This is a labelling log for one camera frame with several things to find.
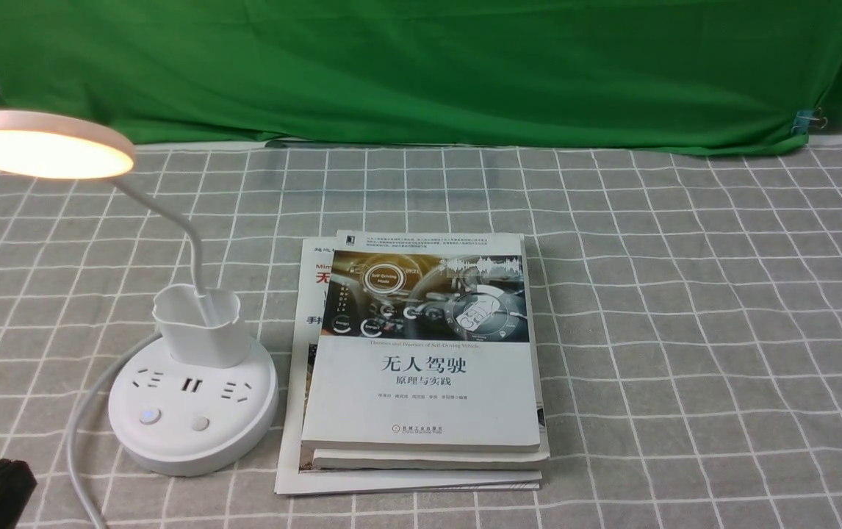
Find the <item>green cloth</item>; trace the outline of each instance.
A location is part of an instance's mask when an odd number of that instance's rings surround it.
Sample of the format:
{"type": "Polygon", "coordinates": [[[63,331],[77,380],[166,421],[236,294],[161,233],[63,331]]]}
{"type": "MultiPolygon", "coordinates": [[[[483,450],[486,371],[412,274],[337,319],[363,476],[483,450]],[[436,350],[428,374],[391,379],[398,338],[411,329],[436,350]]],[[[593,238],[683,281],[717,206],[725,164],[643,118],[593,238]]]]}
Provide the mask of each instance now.
{"type": "Polygon", "coordinates": [[[842,0],[0,0],[0,90],[138,143],[778,154],[842,120],[842,0]]]}

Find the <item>book title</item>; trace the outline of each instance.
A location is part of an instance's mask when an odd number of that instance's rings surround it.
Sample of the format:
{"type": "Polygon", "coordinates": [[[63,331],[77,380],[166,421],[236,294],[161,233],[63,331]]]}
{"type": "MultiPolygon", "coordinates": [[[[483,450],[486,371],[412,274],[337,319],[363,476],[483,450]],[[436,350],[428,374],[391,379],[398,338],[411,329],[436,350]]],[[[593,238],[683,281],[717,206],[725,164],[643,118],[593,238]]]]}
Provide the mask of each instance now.
{"type": "Polygon", "coordinates": [[[450,386],[453,382],[449,375],[467,372],[467,361],[464,357],[428,357],[427,361],[421,362],[415,357],[410,357],[408,361],[402,361],[400,356],[390,356],[385,357],[381,369],[391,373],[404,373],[395,376],[395,384],[398,385],[450,386]]]}

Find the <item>lamp light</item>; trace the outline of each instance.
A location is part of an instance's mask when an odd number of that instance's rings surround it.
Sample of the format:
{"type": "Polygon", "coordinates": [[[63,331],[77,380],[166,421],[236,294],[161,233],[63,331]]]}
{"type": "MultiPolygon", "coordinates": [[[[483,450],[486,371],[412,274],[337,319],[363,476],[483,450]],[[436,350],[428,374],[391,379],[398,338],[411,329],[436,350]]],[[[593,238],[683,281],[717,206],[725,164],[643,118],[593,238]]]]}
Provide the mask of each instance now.
{"type": "Polygon", "coordinates": [[[260,442],[277,411],[273,360],[250,334],[235,292],[206,288],[202,239],[182,215],[120,178],[136,150],[108,127],[66,116],[0,110],[0,171],[45,179],[103,179],[172,221],[189,237],[192,284],[172,284],[154,298],[159,334],[102,375],[68,425],[68,466],[92,520],[94,505],[75,472],[79,418],[115,373],[109,421],[139,465],[163,475],[202,475],[234,462],[260,442]]]}

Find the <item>book stack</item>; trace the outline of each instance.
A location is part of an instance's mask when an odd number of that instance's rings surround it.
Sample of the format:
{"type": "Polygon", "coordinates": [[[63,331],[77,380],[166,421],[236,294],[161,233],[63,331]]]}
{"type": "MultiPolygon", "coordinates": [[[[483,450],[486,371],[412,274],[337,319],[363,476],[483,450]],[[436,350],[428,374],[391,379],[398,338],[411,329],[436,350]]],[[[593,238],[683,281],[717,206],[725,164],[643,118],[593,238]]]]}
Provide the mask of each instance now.
{"type": "Polygon", "coordinates": [[[301,257],[278,493],[538,488],[522,235],[340,231],[301,257]]]}

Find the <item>power button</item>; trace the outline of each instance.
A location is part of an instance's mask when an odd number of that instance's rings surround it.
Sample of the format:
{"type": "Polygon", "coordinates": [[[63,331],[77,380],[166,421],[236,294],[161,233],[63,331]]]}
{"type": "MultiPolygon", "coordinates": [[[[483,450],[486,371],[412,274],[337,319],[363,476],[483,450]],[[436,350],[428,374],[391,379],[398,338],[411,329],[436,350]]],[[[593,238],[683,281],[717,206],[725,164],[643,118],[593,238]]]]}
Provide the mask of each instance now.
{"type": "Polygon", "coordinates": [[[147,408],[140,412],[140,422],[142,425],[152,425],[159,421],[159,408],[147,408]]]}

